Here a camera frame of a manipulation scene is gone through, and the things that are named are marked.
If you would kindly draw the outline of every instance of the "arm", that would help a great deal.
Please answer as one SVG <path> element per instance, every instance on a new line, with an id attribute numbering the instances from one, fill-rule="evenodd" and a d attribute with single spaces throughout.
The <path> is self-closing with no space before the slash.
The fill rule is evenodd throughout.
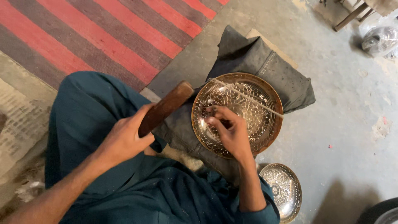
<path id="1" fill-rule="evenodd" d="M 239 163 L 240 211 L 255 212 L 264 209 L 267 204 L 257 175 L 256 162 L 250 149 L 246 121 L 226 107 L 213 106 L 207 110 L 213 110 L 215 114 L 214 117 L 207 118 L 206 122 L 217 129 L 224 147 Z M 229 121 L 232 126 L 226 129 L 220 119 Z"/>
<path id="2" fill-rule="evenodd" d="M 51 189 L 14 212 L 6 223 L 59 223 L 91 182 L 108 169 L 133 158 L 154 141 L 150 133 L 138 137 L 141 121 L 151 107 L 144 105 L 133 117 L 119 120 L 93 154 Z"/>

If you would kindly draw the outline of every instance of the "red stripe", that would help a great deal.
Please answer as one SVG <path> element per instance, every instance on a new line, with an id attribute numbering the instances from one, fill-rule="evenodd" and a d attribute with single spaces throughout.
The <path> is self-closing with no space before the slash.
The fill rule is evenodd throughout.
<path id="1" fill-rule="evenodd" d="M 207 8 L 202 2 L 199 0 L 183 0 L 186 4 L 188 4 L 191 8 L 198 10 L 203 15 L 205 15 L 209 20 L 212 20 L 214 16 L 217 14 L 213 10 Z"/>
<path id="2" fill-rule="evenodd" d="M 221 3 L 223 6 L 229 2 L 229 0 L 217 0 L 219 3 Z"/>
<path id="3" fill-rule="evenodd" d="M 196 23 L 185 18 L 183 15 L 175 11 L 171 6 L 163 2 L 162 0 L 142 0 L 159 13 L 163 18 L 172 22 L 176 27 L 184 31 L 192 38 L 198 35 L 202 29 Z"/>
<path id="4" fill-rule="evenodd" d="M 0 23 L 66 74 L 94 70 L 6 0 L 0 0 Z"/>
<path id="5" fill-rule="evenodd" d="M 161 52 L 174 58 L 182 48 L 169 40 L 159 31 L 147 24 L 144 20 L 136 16 L 118 0 L 94 0 L 102 8 L 107 10 L 115 18 L 125 24 L 132 31 L 137 33 L 144 40 L 148 41 Z"/>
<path id="6" fill-rule="evenodd" d="M 129 72 L 136 75 L 143 83 L 148 84 L 158 74 L 159 71 L 156 68 L 121 44 L 65 0 L 37 1 L 54 14 L 54 16 L 58 17 L 82 37 L 102 50 L 112 60 L 118 62 Z"/>

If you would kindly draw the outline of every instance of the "hand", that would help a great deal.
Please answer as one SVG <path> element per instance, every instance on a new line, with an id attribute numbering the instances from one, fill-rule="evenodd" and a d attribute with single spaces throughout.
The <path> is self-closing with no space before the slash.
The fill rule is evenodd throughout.
<path id="1" fill-rule="evenodd" d="M 146 113 L 154 104 L 143 105 L 137 113 L 129 118 L 120 119 L 94 152 L 97 161 L 112 168 L 121 162 L 133 158 L 148 147 L 155 137 L 149 133 L 138 137 L 138 128 Z"/>
<path id="2" fill-rule="evenodd" d="M 207 108 L 207 111 L 214 111 L 215 114 L 207 117 L 205 121 L 217 129 L 222 144 L 235 159 L 239 163 L 246 159 L 253 159 L 246 121 L 227 107 L 213 105 Z M 227 120 L 230 127 L 227 129 L 220 120 Z"/>

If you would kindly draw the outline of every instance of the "person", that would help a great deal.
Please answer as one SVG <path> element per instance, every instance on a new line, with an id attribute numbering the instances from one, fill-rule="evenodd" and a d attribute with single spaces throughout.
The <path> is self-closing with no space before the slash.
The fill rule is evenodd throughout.
<path id="1" fill-rule="evenodd" d="M 244 119 L 216 107 L 206 120 L 239 163 L 240 186 L 233 188 L 215 171 L 195 173 L 177 161 L 145 155 L 148 146 L 164 145 L 153 134 L 138 137 L 153 106 L 147 103 L 112 76 L 67 76 L 50 114 L 47 190 L 6 223 L 279 223 L 271 188 L 257 174 Z M 227 130 L 220 119 L 232 127 Z"/>

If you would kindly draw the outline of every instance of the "wrist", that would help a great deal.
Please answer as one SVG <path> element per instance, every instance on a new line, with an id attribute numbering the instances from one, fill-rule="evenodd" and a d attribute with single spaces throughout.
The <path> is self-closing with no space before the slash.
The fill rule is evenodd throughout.
<path id="1" fill-rule="evenodd" d="M 253 154 L 251 153 L 240 156 L 237 161 L 239 165 L 244 169 L 256 168 L 256 161 L 254 160 Z"/>
<path id="2" fill-rule="evenodd" d="M 110 164 L 107 161 L 103 161 L 101 158 L 102 157 L 94 152 L 89 155 L 85 160 L 86 168 L 88 168 L 93 173 L 93 175 L 100 176 L 101 174 L 114 167 L 114 165 Z"/>

